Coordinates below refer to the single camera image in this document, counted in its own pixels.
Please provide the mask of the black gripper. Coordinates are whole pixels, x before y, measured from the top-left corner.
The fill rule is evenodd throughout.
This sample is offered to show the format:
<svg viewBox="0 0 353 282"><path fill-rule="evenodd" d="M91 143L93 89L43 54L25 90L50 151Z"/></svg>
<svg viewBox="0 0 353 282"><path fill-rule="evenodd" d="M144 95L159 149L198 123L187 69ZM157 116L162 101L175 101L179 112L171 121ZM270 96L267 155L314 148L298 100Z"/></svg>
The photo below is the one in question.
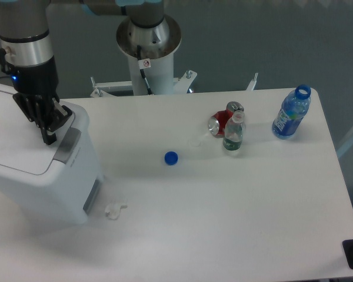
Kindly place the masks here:
<svg viewBox="0 0 353 282"><path fill-rule="evenodd" d="M0 48L1 71L12 78L13 99L30 122L40 129L46 145L56 141L54 131L63 127L72 110L59 103L56 89L59 83L55 58L34 66L15 66L5 59Z"/></svg>

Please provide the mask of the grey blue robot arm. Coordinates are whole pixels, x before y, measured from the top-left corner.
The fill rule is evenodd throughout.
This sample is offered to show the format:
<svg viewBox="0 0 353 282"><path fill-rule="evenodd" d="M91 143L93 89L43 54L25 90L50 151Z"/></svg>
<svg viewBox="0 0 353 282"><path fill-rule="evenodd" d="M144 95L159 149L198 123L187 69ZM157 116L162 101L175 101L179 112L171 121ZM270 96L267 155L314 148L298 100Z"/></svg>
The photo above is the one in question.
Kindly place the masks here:
<svg viewBox="0 0 353 282"><path fill-rule="evenodd" d="M56 93L58 74L46 9L51 1L0 1L0 66L12 79L13 99L41 131L46 145L72 115Z"/></svg>

